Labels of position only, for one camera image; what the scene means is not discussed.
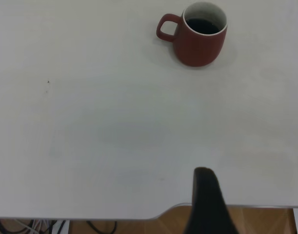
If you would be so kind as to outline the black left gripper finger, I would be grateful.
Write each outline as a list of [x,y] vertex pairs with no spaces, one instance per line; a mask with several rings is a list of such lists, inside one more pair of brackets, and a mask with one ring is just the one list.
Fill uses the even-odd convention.
[[192,209],[185,234],[237,234],[213,170],[194,170]]

